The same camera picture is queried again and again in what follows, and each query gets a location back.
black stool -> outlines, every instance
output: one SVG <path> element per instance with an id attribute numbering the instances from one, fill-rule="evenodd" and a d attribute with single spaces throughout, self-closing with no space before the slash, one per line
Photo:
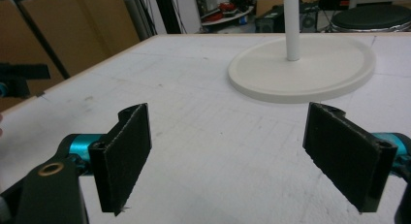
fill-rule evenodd
<path id="1" fill-rule="evenodd" d="M 402 32 L 411 26 L 411 10 L 396 5 L 371 5 L 335 15 L 332 32 Z"/>

white table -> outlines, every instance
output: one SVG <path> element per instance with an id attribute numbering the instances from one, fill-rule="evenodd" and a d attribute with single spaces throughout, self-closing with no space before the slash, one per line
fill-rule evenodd
<path id="1" fill-rule="evenodd" d="M 375 51 L 374 76 L 323 103 L 368 132 L 411 136 L 411 35 L 350 36 Z M 402 179 L 390 176 L 378 212 L 359 214 L 302 148 L 307 104 L 256 101 L 229 84 L 237 54 L 278 37 L 155 37 L 4 112 L 0 187 L 65 136 L 105 134 L 119 111 L 147 102 L 153 148 L 126 211 L 101 213 L 94 178 L 80 178 L 91 223 L 393 223 Z"/>

shelf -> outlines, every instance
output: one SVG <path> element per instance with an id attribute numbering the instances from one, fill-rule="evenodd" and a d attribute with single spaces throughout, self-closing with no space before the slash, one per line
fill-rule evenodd
<path id="1" fill-rule="evenodd" d="M 231 21 L 231 20 L 233 20 L 233 19 L 240 18 L 240 17 L 242 17 L 242 16 L 245 16 L 245 15 L 249 14 L 251 11 L 253 11 L 253 9 L 254 9 L 254 7 L 253 7 L 253 6 L 250 6 L 250 7 L 248 7 L 248 10 L 245 11 L 244 13 L 236 14 L 236 15 L 233 16 L 233 17 L 221 18 L 221 19 L 218 19 L 218 20 L 216 20 L 216 21 L 204 22 L 204 23 L 202 23 L 202 26 L 210 26 L 210 25 L 214 25 L 214 24 L 219 24 L 219 23 L 223 23 L 223 22 L 228 22 L 228 21 Z"/>

black rubber pad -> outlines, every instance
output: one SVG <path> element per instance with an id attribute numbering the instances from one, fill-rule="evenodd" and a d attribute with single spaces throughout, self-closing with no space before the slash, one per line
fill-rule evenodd
<path id="1" fill-rule="evenodd" d="M 310 103 L 303 147 L 359 212 L 374 212 L 396 145 L 377 139 L 344 115 L 339 109 Z"/>
<path id="2" fill-rule="evenodd" d="M 119 122 L 89 148 L 103 212 L 124 208 L 151 149 L 147 104 L 118 114 Z"/>

circular stand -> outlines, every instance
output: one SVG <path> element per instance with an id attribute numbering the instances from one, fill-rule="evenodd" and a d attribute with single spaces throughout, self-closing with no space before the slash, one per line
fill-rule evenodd
<path id="1" fill-rule="evenodd" d="M 361 42 L 331 35 L 300 35 L 300 60 L 288 61 L 284 39 L 239 54 L 229 67 L 241 93 L 273 103 L 305 103 L 335 98 L 364 85 L 375 55 Z"/>

